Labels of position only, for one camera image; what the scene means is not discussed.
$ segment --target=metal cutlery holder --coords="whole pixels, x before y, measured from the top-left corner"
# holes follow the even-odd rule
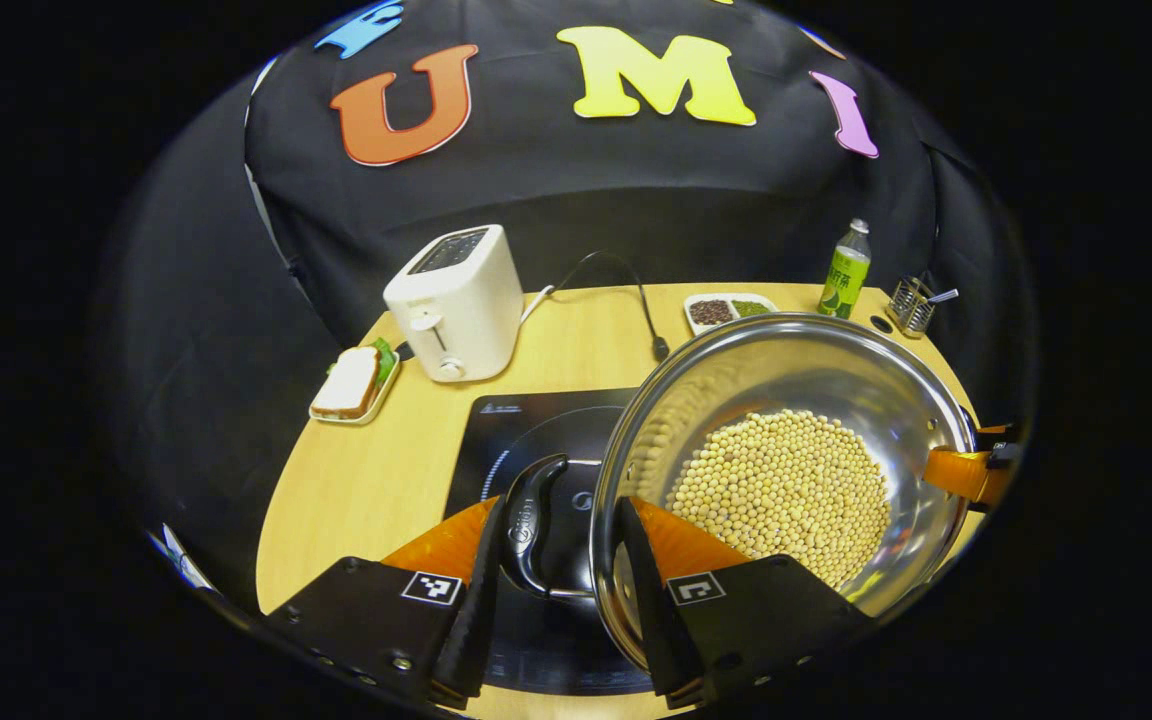
[[[918,340],[927,334],[927,325],[937,310],[937,305],[927,302],[929,297],[932,297],[931,288],[918,278],[905,275],[896,283],[896,291],[887,304],[887,316],[905,338]]]

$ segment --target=sandwich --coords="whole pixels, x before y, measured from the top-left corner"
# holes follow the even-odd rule
[[[310,412],[331,420],[357,420],[376,401],[380,384],[380,351],[372,346],[351,347],[338,357],[328,379],[314,396]]]

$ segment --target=blue letter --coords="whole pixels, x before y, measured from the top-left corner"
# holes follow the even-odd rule
[[[366,8],[357,18],[349,20],[342,26],[317,41],[314,50],[324,45],[335,45],[340,47],[340,59],[344,60],[358,50],[379,40],[380,36],[392,31],[397,23],[403,22],[397,15],[402,14],[402,0],[384,0],[382,3],[372,5]]]

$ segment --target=wooden table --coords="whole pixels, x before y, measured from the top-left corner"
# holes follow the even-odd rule
[[[817,285],[646,286],[657,332],[670,348],[691,336],[682,302],[700,291],[756,291],[788,311],[814,310],[820,297]],[[532,296],[529,293],[526,301]],[[882,314],[887,301],[878,288],[864,288],[852,319],[869,325],[869,317]],[[376,320],[364,342],[378,336],[394,344],[402,341],[389,313]],[[931,341],[909,340],[900,332],[890,338],[918,355],[975,416],[963,387]],[[614,348],[617,363],[594,361],[605,348]],[[522,325],[511,364],[499,376],[477,382],[433,382],[416,361],[408,361],[370,424],[309,420],[265,514],[256,555],[262,612],[274,611],[342,556],[379,560],[438,524],[476,397],[636,387],[655,365],[636,287],[563,290],[541,302]],[[970,514],[952,556],[980,518],[978,511]],[[662,698],[652,694],[550,696],[493,685],[484,685],[465,712],[511,719],[670,714]]]

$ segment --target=green bottle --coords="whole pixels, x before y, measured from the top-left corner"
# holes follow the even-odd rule
[[[833,249],[833,262],[829,263],[829,274],[824,279],[817,313],[850,318],[872,258],[867,237],[869,225],[859,218],[851,220],[851,228]]]

